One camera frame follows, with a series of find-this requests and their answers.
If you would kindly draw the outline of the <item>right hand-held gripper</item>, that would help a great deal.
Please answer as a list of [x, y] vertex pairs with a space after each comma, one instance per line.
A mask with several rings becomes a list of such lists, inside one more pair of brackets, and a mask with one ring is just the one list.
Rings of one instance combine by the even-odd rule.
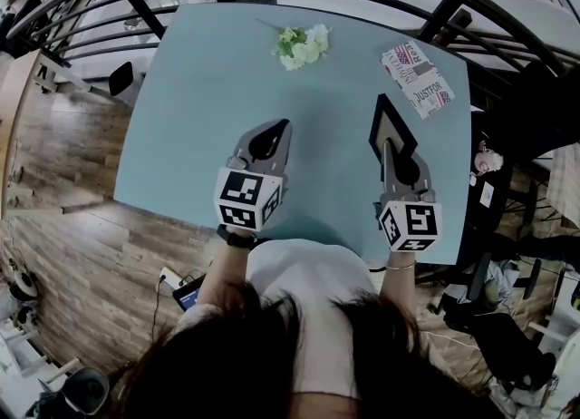
[[[390, 251], [421, 252], [442, 234], [442, 207], [431, 189], [430, 170], [418, 154], [400, 156], [393, 141], [382, 145], [383, 186], [373, 203], [375, 218]], [[410, 187], [399, 191], [399, 183]]]

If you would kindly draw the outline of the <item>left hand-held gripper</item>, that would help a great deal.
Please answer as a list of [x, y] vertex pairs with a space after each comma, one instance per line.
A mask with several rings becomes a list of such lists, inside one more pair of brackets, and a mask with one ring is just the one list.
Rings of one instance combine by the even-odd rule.
[[[219, 222], [258, 232], [280, 207], [285, 194], [292, 124], [278, 119], [259, 124], [238, 140], [235, 155], [219, 170], [214, 206]], [[268, 159], [254, 163], [246, 159]]]

